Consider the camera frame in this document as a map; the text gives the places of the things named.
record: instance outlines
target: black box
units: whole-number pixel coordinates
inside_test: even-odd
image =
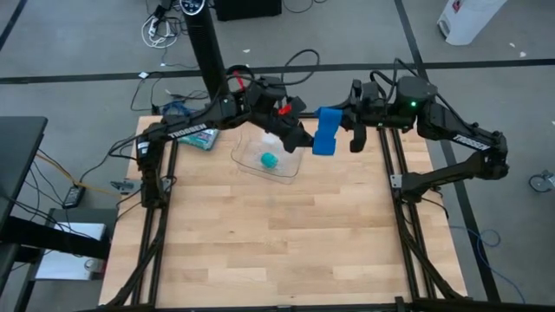
[[[219,21],[281,14],[281,0],[214,0],[214,7]]]

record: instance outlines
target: white bottle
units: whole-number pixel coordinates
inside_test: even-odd
[[[446,42],[467,45],[486,27],[506,0],[449,0],[437,21]]]

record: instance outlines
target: clear plastic container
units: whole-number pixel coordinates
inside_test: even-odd
[[[287,153],[277,136],[252,124],[245,123],[239,131],[238,143],[232,150],[232,159],[239,170],[283,184],[293,183],[303,160],[304,148]],[[277,158],[275,167],[264,165],[262,157],[266,153]]]

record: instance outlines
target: black desk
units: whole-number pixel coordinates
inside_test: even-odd
[[[43,249],[107,259],[110,243],[11,216],[47,120],[0,117],[0,295],[14,262],[36,263]]]

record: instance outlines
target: wooden table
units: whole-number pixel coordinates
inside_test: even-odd
[[[140,118],[138,132],[159,119]],[[316,131],[315,120],[304,124]],[[307,149],[291,185],[241,172],[230,157],[239,136],[238,129],[223,132],[211,152],[179,147],[157,308],[383,303],[395,296],[410,301],[375,129],[368,130],[362,153],[349,152],[352,133],[342,130],[334,157]],[[426,143],[415,131],[402,135],[402,142],[409,171],[432,170]],[[134,162],[128,177],[140,177]],[[425,197],[441,201],[431,192]],[[121,211],[138,201],[128,200]],[[466,294],[443,210],[424,202],[418,212],[430,260]],[[117,224],[100,303],[134,269],[145,215],[137,207]],[[150,271],[145,277],[148,283]],[[144,299],[148,287],[143,289]]]

